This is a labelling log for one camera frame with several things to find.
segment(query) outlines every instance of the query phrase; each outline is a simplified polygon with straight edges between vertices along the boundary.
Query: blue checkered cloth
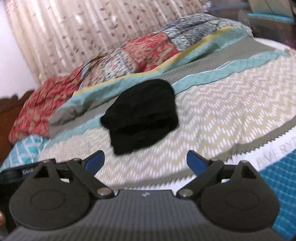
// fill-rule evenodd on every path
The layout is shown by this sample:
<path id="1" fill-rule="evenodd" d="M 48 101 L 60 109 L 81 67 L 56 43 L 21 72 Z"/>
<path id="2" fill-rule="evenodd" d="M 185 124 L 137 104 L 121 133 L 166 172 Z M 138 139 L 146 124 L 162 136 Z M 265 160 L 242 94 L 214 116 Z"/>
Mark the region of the blue checkered cloth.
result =
<path id="1" fill-rule="evenodd" d="M 30 135 L 18 141 L 4 160 L 0 172 L 7 168 L 37 162 L 40 152 L 48 141 L 48 138 L 38 135 Z"/>
<path id="2" fill-rule="evenodd" d="M 296 235 L 296 149 L 260 172 L 281 203 L 273 228 L 287 239 Z"/>

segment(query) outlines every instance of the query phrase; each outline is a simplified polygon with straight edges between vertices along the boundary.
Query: black beanie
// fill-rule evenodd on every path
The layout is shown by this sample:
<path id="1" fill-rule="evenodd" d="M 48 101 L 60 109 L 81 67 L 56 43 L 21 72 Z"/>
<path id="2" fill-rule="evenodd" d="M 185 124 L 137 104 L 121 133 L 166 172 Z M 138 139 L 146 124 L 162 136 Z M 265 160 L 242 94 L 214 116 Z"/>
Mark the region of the black beanie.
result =
<path id="1" fill-rule="evenodd" d="M 164 80 L 148 80 L 124 91 L 101 123 L 117 155 L 148 147 L 178 126 L 175 94 Z"/>

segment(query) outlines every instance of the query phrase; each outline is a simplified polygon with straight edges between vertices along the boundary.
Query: wooden headboard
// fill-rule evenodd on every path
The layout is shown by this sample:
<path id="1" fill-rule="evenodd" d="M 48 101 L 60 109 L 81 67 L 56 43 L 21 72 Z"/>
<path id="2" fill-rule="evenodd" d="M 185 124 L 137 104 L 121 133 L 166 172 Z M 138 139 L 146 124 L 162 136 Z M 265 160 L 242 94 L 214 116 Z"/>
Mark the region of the wooden headboard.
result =
<path id="1" fill-rule="evenodd" d="M 27 91 L 21 99 L 17 95 L 13 95 L 11 98 L 0 99 L 0 165 L 13 147 L 8 141 L 8 135 L 13 123 L 25 101 L 32 93 L 33 91 Z"/>

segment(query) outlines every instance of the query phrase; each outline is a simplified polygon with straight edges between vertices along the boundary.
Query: curtain fold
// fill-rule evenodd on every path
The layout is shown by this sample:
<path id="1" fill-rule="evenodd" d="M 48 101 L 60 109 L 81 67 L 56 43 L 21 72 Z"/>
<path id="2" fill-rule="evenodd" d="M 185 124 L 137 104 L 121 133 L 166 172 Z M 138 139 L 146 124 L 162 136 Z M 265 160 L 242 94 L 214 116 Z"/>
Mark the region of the curtain fold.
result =
<path id="1" fill-rule="evenodd" d="M 10 26 L 36 81 L 151 33 L 205 0 L 5 0 Z"/>

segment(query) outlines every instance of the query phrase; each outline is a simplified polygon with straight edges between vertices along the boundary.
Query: curtain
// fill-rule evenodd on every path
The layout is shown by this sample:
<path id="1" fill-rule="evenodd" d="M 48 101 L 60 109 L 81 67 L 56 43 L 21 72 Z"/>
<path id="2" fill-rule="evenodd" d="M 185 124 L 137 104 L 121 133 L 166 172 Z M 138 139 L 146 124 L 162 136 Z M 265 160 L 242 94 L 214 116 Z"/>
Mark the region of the curtain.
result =
<path id="1" fill-rule="evenodd" d="M 203 12 L 202 1 L 5 0 L 5 6 L 16 41 L 41 85 L 99 52 Z"/>

